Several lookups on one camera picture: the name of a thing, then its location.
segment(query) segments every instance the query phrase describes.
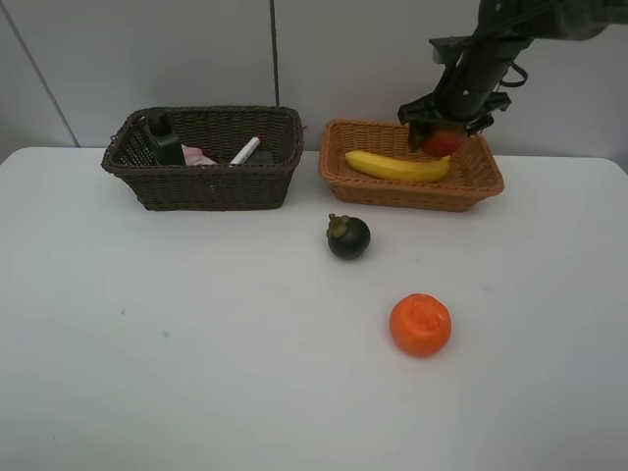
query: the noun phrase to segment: white marker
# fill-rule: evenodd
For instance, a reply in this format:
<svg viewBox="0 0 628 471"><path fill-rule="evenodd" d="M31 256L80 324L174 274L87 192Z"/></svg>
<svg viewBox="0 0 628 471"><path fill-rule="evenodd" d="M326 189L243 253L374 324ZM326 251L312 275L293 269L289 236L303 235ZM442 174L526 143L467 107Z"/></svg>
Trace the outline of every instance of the white marker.
<svg viewBox="0 0 628 471"><path fill-rule="evenodd" d="M244 147L242 147L242 150L238 152L237 156L234 157L234 160L230 162L230 165L238 165L246 162L246 159L251 156L253 151L259 145L259 142L259 137L253 137L251 140L249 140L248 143Z"/></svg>

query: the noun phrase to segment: red apple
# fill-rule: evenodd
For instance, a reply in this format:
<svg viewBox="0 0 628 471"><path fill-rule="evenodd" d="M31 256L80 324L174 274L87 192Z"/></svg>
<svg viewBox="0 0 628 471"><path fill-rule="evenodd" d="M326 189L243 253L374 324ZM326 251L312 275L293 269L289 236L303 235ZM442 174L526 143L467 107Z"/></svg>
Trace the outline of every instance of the red apple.
<svg viewBox="0 0 628 471"><path fill-rule="evenodd" d="M445 157L458 150L466 137L462 128L439 127L425 139L421 150L434 157Z"/></svg>

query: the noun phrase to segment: wicker basket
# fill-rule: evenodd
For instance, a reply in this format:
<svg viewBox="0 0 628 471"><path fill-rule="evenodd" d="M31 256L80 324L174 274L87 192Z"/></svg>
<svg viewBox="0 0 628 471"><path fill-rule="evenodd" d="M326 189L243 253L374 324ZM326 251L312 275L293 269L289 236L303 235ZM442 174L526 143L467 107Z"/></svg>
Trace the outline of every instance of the wicker basket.
<svg viewBox="0 0 628 471"><path fill-rule="evenodd" d="M133 113L102 161L125 181L146 209L230 211L279 208L303 151L303 129L289 108L215 106L168 108L182 144L200 147L216 166L158 166L149 147L143 110ZM272 152L273 165L229 166L250 138Z"/></svg>
<svg viewBox="0 0 628 471"><path fill-rule="evenodd" d="M488 144L474 136L451 155L449 175L437 183L389 182L356 172L344 153L364 150L402 160L430 160L407 148L408 129L362 121L332 121L323 133L319 172L342 201L383 206L466 211L500 194L503 178Z"/></svg>

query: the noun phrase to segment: light brown wicker basket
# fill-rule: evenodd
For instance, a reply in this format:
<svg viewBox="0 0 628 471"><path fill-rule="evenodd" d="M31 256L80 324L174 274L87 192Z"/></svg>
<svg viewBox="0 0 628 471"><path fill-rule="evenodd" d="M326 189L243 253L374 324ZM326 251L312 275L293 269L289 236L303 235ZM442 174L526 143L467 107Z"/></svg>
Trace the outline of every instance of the light brown wicker basket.
<svg viewBox="0 0 628 471"><path fill-rule="evenodd" d="M407 148L408 128L364 121L337 120L327 124L319 172L342 201L383 206L467 211L479 201L500 194L503 178L487 142L467 139L451 155L449 175L437 183L389 182L354 171L344 153L364 150L401 160L431 160Z"/></svg>

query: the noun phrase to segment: dark brown wicker basket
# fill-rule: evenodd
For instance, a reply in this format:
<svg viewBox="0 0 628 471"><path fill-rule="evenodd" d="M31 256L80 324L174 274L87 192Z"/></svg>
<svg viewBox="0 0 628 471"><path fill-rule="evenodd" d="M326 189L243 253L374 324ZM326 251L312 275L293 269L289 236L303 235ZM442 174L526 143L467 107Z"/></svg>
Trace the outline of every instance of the dark brown wicker basket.
<svg viewBox="0 0 628 471"><path fill-rule="evenodd" d="M290 108L212 106L167 108L181 143L199 147L215 166L159 166L143 111L129 116L105 152L102 168L122 179L146 209L232 211L279 208L303 151L303 128ZM253 136L273 165L229 162Z"/></svg>

